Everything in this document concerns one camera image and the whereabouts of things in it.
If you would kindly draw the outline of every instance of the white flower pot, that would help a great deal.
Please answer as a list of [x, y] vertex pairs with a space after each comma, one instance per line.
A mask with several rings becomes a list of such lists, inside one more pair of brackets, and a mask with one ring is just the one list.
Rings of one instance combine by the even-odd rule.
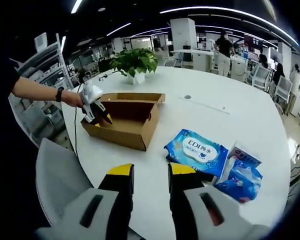
[[127, 74], [128, 82], [130, 84], [142, 84], [145, 81], [145, 73], [144, 72], [139, 73], [136, 69], [134, 71], [135, 71], [134, 77], [132, 77], [129, 73]]

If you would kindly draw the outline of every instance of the green leaves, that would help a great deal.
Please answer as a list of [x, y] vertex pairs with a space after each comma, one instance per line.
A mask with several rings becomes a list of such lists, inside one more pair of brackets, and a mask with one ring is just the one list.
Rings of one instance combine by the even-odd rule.
[[156, 56], [150, 49], [132, 49], [129, 51], [121, 51], [117, 58], [111, 61], [110, 66], [113, 70], [119, 70], [122, 75], [127, 73], [132, 77], [138, 73], [146, 73], [156, 71], [158, 61]]

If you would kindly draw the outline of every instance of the wet wipes package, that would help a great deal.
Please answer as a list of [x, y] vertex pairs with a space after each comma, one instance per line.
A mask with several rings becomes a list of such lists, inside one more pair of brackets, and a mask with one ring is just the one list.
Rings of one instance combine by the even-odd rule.
[[168, 161], [188, 165], [218, 178], [222, 175], [228, 154], [224, 146], [186, 129], [182, 129], [164, 148], [168, 151]]
[[262, 177], [251, 164], [232, 156], [226, 161], [222, 177], [214, 187], [240, 203], [246, 203], [256, 198]]

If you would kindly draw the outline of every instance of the ceiling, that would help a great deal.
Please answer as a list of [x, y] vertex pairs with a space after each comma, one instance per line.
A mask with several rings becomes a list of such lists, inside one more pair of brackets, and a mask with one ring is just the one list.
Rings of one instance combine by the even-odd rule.
[[[3, 30], [4, 34], [9, 37], [7, 43], [11, 57], [21, 62], [36, 53], [34, 38], [43, 32], [47, 32], [48, 42], [56, 40], [55, 33], [59, 33], [60, 38], [66, 36], [63, 54], [69, 57], [75, 51], [84, 51], [90, 45], [108, 43], [113, 38], [129, 37], [141, 32], [169, 27], [170, 19], [175, 18], [191, 18], [196, 25], [235, 29], [265, 40], [280, 40], [278, 38], [280, 36], [294, 48], [298, 48], [291, 39], [273, 27], [236, 12], [220, 9], [189, 9], [160, 14], [161, 11], [190, 6], [237, 9], [274, 23], [293, 38], [298, 39], [299, 36], [295, 35], [290, 25], [294, 24], [293, 21], [284, 15], [285, 11], [290, 9], [285, 8], [281, 1], [278, 5], [278, 0], [271, 1], [273, 7], [268, 4], [269, 0], [254, 1], [253, 4], [246, 0], [188, 0], [186, 4], [184, 0], [142, 2], [125, 0], [118, 1], [118, 3], [109, 0], [83, 0], [75, 14], [71, 14], [71, 11], [76, 0], [19, 0], [15, 2], [17, 3], [12, 3], [8, 10], [2, 6], [3, 22], [6, 21], [8, 24], [0, 31]], [[107, 37], [108, 33], [127, 23], [131, 24]], [[204, 30], [220, 31], [220, 29], [205, 27], [196, 28], [197, 33], [203, 33]], [[233, 32], [233, 34], [243, 36], [240, 32]], [[87, 44], [77, 46], [79, 42], [86, 39], [92, 40]]]

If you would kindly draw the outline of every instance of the potted plant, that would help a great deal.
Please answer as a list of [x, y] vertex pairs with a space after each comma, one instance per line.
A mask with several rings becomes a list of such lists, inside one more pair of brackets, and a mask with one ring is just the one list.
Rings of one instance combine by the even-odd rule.
[[138, 48], [123, 50], [117, 58], [110, 62], [111, 68], [118, 70], [122, 75], [128, 77], [131, 84], [145, 81], [147, 70], [156, 72], [158, 61], [150, 49]]

